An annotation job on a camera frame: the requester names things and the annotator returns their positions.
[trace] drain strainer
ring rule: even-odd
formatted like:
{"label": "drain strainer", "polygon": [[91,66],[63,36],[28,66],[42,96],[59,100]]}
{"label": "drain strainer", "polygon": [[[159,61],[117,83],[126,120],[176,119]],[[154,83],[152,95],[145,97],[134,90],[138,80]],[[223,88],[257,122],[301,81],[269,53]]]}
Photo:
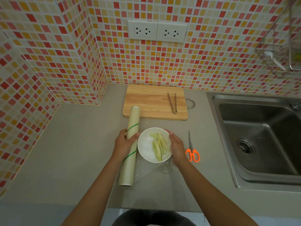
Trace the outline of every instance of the drain strainer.
{"label": "drain strainer", "polygon": [[251,155],[254,149],[253,144],[249,140],[243,138],[238,139],[236,145],[247,156]]}

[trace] bowl rim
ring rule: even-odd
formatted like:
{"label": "bowl rim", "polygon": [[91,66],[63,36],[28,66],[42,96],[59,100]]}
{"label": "bowl rim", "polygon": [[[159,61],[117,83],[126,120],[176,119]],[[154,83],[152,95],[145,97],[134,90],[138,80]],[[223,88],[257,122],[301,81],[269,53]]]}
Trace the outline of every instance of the bowl rim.
{"label": "bowl rim", "polygon": [[[165,129],[163,129],[163,128],[159,128],[159,127],[151,127],[151,128],[145,129],[143,132],[141,132],[140,136],[141,136],[142,133],[144,133],[146,130],[153,129],[153,128],[161,129],[161,130],[163,130],[164,132],[166,132],[166,133],[169,135],[169,133],[168,133]],[[138,148],[138,142],[139,142],[140,136],[138,137],[138,140],[137,140],[137,149],[138,149],[138,151],[139,151],[139,148]],[[163,160],[163,161],[152,162],[152,161],[149,161],[148,159],[146,159],[145,157],[143,157],[143,155],[140,153],[140,151],[139,151],[139,154],[142,156],[142,158],[144,158],[146,161],[151,162],[151,163],[163,163],[163,162],[165,162],[166,160],[168,160],[168,159],[172,156],[172,154],[170,154],[170,156],[169,156],[168,158],[166,158],[165,160]]]}

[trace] cutting board handle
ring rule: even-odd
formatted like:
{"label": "cutting board handle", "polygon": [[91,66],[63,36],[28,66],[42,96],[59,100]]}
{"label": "cutting board handle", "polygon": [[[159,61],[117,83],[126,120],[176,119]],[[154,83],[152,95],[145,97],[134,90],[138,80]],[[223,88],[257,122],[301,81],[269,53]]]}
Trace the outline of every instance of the cutting board handle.
{"label": "cutting board handle", "polygon": [[187,107],[187,108],[194,108],[195,107],[195,102],[194,100],[190,99],[190,98],[185,98],[185,100],[191,100],[193,102],[193,106],[192,107]]}

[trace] plastic wrap roll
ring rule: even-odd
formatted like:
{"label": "plastic wrap roll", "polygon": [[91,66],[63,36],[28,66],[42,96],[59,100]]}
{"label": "plastic wrap roll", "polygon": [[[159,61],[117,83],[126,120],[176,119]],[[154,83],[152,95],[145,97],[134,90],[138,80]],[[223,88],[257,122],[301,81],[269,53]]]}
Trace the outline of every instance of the plastic wrap roll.
{"label": "plastic wrap roll", "polygon": [[[131,108],[128,131],[126,139],[128,140],[138,132],[140,120],[140,108],[133,106]],[[134,182],[134,172],[136,163],[137,140],[133,143],[129,155],[123,160],[120,168],[118,184],[120,186],[132,186]]]}

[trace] white bowl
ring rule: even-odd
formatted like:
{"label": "white bowl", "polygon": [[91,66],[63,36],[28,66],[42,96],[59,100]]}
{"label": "white bowl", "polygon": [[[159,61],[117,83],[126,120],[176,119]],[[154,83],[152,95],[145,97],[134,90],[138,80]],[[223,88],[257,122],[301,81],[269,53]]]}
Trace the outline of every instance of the white bowl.
{"label": "white bowl", "polygon": [[169,139],[169,134],[167,131],[161,128],[149,128],[144,130],[139,138],[138,138],[138,143],[137,147],[139,150],[140,155],[147,161],[153,162],[153,163],[161,163],[166,160],[168,160],[171,157],[171,151],[168,154],[164,154],[162,156],[162,161],[159,161],[156,158],[155,151],[153,149],[153,137],[150,136],[150,134],[157,134],[161,133],[164,139],[168,140],[168,146],[170,148],[171,141]]}

